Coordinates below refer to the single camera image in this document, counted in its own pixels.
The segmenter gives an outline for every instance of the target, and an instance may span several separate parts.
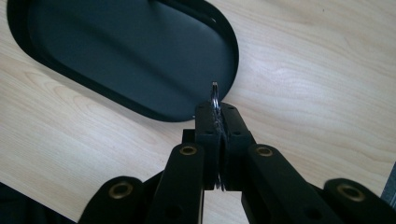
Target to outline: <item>mounting hole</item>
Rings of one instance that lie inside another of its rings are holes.
[[[170,205],[165,209],[165,215],[169,219],[178,219],[182,214],[183,209],[177,204]]]
[[[320,220],[323,217],[320,211],[314,207],[305,208],[304,213],[307,217],[309,217],[312,220]]]
[[[118,184],[113,185],[108,191],[108,195],[113,199],[121,199],[130,195],[134,190],[134,186],[126,181],[121,181]]]
[[[337,186],[338,192],[343,195],[344,197],[348,198],[349,200],[353,202],[363,202],[366,196],[364,196],[363,192],[361,192],[359,189],[348,185],[348,184],[340,184]]]
[[[258,147],[256,148],[256,152],[260,155],[260,156],[264,156],[264,157],[270,157],[272,155],[274,155],[274,152],[266,147]]]
[[[183,147],[180,149],[180,153],[185,156],[193,155],[196,152],[197,152],[197,149],[195,147]]]

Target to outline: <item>wood grain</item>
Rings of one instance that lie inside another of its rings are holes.
[[[212,0],[240,64],[224,102],[304,178],[376,194],[396,161],[396,2]],[[27,56],[0,0],[0,182],[78,220],[108,179],[166,164],[183,129],[137,115]],[[207,192],[204,223],[246,223],[240,194]]]

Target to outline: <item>light wood surface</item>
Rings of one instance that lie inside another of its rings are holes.
[[[380,194],[396,161],[396,2],[211,0],[240,64],[224,102],[257,142],[322,187]],[[27,56],[0,0],[0,182],[78,220],[107,180],[160,172],[193,121],[147,119]],[[204,223],[246,223],[240,193],[205,193]]]

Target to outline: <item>wooden table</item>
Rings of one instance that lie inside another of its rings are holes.
[[[224,102],[317,186],[380,194],[396,161],[396,2],[211,0],[240,64]],[[107,180],[160,172],[182,130],[147,119],[32,60],[0,0],[0,182],[78,220]],[[205,193],[204,223],[244,223],[240,193]]]

